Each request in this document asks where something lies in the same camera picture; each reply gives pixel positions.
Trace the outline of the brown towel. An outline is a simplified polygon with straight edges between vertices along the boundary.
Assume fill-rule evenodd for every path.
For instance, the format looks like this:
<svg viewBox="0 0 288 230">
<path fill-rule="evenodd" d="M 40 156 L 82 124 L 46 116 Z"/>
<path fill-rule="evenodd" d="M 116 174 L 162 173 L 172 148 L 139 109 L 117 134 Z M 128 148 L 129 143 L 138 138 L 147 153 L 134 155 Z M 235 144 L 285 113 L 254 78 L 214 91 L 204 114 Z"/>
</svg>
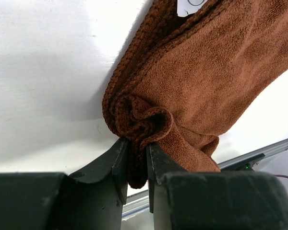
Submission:
<svg viewBox="0 0 288 230">
<path fill-rule="evenodd" d="M 288 0 L 209 0 L 185 19 L 176 8 L 153 1 L 102 100 L 109 129 L 131 142 L 135 189 L 152 142 L 188 171 L 218 172 L 219 136 L 288 69 Z"/>
</svg>

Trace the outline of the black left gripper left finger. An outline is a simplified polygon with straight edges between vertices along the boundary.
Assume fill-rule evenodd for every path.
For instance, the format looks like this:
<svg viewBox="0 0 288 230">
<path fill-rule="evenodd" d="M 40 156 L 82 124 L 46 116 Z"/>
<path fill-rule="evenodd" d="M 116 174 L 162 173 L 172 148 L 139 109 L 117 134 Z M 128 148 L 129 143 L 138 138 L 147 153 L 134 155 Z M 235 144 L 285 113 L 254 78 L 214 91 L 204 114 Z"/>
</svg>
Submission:
<svg viewBox="0 0 288 230">
<path fill-rule="evenodd" d="M 109 150 L 70 174 L 76 181 L 75 230 L 119 230 L 127 201 L 129 142 L 119 138 Z"/>
</svg>

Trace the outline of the aluminium rail frame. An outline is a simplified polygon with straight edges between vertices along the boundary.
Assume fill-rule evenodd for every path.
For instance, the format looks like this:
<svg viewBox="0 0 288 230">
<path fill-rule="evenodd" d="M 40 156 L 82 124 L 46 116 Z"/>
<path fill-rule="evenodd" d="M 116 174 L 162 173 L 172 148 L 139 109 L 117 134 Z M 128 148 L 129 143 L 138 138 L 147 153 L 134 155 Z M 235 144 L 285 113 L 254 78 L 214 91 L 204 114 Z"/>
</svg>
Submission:
<svg viewBox="0 0 288 230">
<path fill-rule="evenodd" d="M 278 155 L 288 150 L 288 138 L 266 147 L 254 150 L 252 152 L 237 156 L 233 159 L 224 161 L 219 164 L 219 167 L 223 171 L 237 170 L 239 167 L 243 169 L 251 169 L 257 165 L 258 162 L 266 160 L 275 155 Z M 149 204 L 149 189 L 148 185 L 145 185 L 145 190 L 127 197 L 127 204 L 123 206 L 122 220 L 127 220 L 148 210 Z"/>
</svg>

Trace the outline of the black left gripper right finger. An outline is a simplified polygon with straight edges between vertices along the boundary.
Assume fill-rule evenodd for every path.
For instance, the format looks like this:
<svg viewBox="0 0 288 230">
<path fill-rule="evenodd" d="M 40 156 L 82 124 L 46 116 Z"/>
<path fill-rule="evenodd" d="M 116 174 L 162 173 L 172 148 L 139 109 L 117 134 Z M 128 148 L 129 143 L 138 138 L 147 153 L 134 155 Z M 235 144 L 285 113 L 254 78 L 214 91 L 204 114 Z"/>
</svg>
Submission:
<svg viewBox="0 0 288 230">
<path fill-rule="evenodd" d="M 189 174 L 157 143 L 146 147 L 149 206 L 155 230 L 188 230 Z"/>
</svg>

